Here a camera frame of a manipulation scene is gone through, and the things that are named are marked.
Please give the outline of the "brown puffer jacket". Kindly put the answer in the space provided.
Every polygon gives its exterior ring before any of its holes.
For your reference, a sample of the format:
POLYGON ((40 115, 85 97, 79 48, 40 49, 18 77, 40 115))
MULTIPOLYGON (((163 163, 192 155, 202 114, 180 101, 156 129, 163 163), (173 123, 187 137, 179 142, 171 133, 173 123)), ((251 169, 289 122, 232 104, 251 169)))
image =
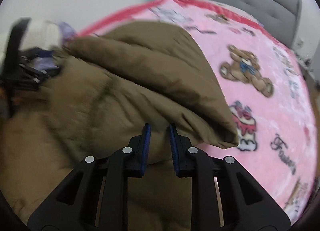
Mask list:
POLYGON ((227 149, 238 136, 202 50, 183 28, 132 22, 56 51, 61 73, 22 93, 1 130, 1 192, 27 222, 85 157, 104 158, 151 126, 148 168, 129 180, 129 230, 189 230, 191 180, 174 174, 167 127, 227 149))

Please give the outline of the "lavender knit sweater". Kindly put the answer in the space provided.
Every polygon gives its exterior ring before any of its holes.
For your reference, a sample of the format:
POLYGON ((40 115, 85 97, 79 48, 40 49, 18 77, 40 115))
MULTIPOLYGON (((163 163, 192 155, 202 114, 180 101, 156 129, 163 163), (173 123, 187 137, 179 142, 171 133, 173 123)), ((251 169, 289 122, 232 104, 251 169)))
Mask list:
POLYGON ((76 35, 76 31, 66 22, 53 23, 44 21, 35 46, 38 57, 33 59, 33 68, 36 70, 52 70, 59 68, 53 57, 53 49, 61 47, 76 35))

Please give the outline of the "cream fleece garment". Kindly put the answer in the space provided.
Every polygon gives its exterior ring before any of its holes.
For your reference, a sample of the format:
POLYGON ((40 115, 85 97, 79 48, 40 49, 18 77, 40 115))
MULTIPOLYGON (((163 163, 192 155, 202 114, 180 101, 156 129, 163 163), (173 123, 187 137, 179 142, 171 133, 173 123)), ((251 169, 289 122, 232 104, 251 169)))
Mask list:
POLYGON ((18 53, 20 56, 35 57, 30 66, 38 70, 59 68, 52 57, 52 50, 62 44, 59 26, 49 20, 32 19, 25 29, 18 53))

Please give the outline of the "pink cartoon fleece blanket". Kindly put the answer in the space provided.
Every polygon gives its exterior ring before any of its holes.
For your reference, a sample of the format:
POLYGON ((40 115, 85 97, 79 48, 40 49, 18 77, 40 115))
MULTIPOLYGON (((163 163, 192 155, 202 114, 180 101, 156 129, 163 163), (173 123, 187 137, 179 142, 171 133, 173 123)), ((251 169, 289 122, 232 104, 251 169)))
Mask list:
POLYGON ((201 148, 213 157, 235 157, 297 221, 316 175, 317 129, 294 53, 243 11, 208 0, 135 5, 80 35, 101 35, 134 20, 173 23, 194 38, 219 81, 239 135, 236 148, 201 148))

